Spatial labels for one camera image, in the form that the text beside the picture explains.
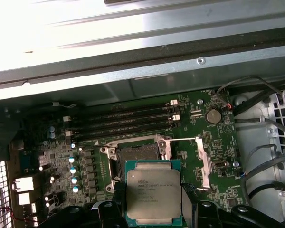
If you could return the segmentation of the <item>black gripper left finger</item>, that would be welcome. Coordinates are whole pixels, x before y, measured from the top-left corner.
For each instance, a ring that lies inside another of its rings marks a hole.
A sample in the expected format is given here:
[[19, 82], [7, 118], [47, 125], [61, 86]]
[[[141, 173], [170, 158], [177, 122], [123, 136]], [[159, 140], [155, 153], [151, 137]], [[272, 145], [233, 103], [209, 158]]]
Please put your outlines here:
[[96, 202], [93, 206], [71, 206], [61, 211], [62, 228], [126, 228], [126, 185], [117, 183], [112, 200]]

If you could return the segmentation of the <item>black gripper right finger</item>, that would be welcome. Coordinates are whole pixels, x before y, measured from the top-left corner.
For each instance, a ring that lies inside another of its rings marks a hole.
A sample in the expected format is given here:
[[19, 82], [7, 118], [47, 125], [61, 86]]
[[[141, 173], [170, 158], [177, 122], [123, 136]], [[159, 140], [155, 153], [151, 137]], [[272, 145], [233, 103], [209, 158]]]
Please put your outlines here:
[[237, 205], [227, 212], [212, 201], [200, 200], [197, 188], [183, 183], [182, 215], [189, 228], [283, 228], [284, 224], [247, 205]]

